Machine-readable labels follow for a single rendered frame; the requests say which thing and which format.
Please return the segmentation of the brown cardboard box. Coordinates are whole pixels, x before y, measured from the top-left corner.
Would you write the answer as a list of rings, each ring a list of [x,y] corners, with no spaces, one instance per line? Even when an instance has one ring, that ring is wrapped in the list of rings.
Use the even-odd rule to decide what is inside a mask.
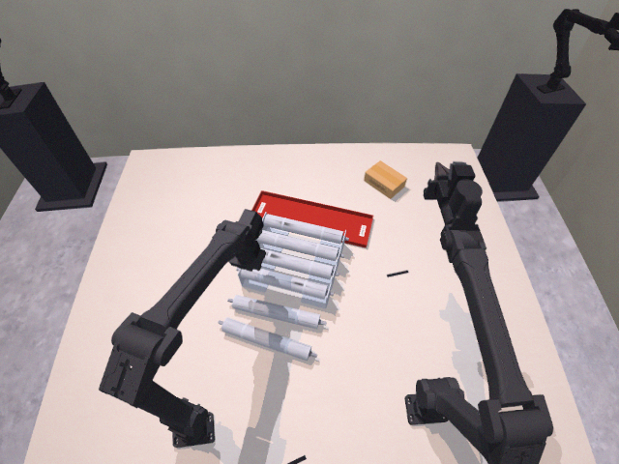
[[[393,198],[406,184],[407,178],[386,163],[379,161],[365,172],[364,182]]]

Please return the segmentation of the red scrap tray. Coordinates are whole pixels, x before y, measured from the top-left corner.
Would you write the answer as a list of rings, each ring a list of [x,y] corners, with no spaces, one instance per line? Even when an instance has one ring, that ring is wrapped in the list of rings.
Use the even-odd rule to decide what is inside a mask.
[[[345,237],[349,238],[349,241],[344,241],[346,244],[365,248],[373,219],[373,215],[263,190],[252,211],[262,217],[267,212],[273,216],[340,230],[343,231],[343,236],[346,230]]]

